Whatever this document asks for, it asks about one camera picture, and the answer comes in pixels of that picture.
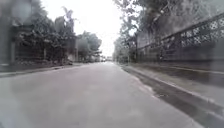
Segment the sidewalk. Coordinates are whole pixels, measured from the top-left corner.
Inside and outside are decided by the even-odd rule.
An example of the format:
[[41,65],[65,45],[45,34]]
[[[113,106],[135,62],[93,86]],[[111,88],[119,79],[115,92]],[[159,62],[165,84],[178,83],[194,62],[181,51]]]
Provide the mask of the sidewalk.
[[35,72],[43,72],[43,71],[49,71],[49,70],[58,70],[62,68],[69,68],[74,66],[81,66],[81,63],[74,63],[73,65],[64,65],[64,66],[52,66],[52,67],[36,67],[36,68],[24,68],[19,69],[15,71],[8,71],[8,72],[0,72],[0,78],[3,77],[10,77],[10,76],[16,76],[16,75],[23,75],[28,73],[35,73]]
[[203,97],[207,97],[208,99],[210,99],[210,101],[213,101],[224,107],[224,87],[205,85],[193,80],[182,79],[178,76],[170,76],[164,73],[146,70],[142,67],[133,66],[132,68],[135,68],[154,79],[166,81],[169,84],[181,87]]
[[122,67],[137,75],[144,83],[147,81],[147,85],[174,95],[201,109],[212,119],[224,122],[224,87],[168,75],[139,65],[129,64]]

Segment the road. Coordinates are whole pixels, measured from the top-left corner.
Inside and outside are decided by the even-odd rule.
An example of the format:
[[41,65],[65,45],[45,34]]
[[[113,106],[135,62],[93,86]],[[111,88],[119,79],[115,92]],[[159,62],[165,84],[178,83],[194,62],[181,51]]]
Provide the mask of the road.
[[0,79],[4,128],[202,128],[113,63]]

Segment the metal fence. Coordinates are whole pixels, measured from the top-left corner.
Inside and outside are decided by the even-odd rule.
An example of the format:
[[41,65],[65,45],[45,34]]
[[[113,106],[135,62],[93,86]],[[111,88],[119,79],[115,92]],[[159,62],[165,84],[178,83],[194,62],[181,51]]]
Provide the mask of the metal fence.
[[224,13],[138,49],[139,61],[224,59]]

